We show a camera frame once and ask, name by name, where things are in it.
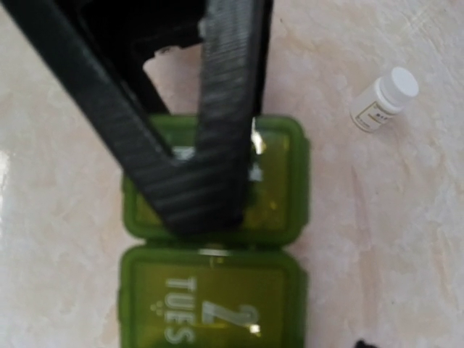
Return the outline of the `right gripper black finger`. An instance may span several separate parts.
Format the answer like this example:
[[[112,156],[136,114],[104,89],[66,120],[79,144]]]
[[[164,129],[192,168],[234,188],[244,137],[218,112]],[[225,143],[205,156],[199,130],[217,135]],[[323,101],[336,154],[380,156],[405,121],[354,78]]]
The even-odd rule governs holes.
[[[223,231],[243,218],[262,107],[271,1],[4,1],[165,226]],[[149,115],[167,107],[144,64],[202,45],[194,153],[176,159]]]

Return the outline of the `green pill organizer box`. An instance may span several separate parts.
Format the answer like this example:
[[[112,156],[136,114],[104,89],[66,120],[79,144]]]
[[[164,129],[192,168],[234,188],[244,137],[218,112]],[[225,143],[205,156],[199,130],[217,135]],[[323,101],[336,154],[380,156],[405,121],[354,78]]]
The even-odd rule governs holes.
[[[291,117],[257,121],[240,226],[175,236],[129,178],[123,221],[142,244],[120,261],[122,347],[303,347],[308,276],[285,252],[309,220],[310,142]]]

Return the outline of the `white pill bottle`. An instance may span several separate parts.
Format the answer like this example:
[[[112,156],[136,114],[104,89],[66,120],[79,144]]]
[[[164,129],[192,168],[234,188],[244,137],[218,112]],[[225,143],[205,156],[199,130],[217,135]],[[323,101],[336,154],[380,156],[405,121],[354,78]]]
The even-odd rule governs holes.
[[[372,133],[400,114],[418,94],[415,76],[406,68],[393,67],[354,98],[349,114],[358,128]]]

